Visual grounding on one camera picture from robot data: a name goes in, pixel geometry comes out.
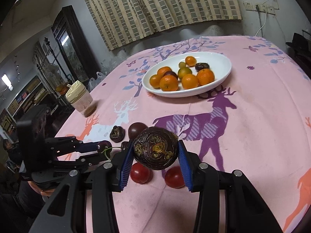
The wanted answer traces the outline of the left hand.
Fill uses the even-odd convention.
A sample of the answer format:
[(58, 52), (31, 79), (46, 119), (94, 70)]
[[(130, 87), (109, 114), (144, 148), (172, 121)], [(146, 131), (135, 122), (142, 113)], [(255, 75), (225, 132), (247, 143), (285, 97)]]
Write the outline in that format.
[(46, 196), (46, 197), (50, 197), (55, 189), (49, 189), (49, 190), (43, 190), (41, 188), (39, 188), (36, 183), (32, 182), (32, 181), (29, 181), (28, 184), (30, 185), (30, 187), (35, 191), (37, 192), (38, 194), (40, 194), (41, 196)]

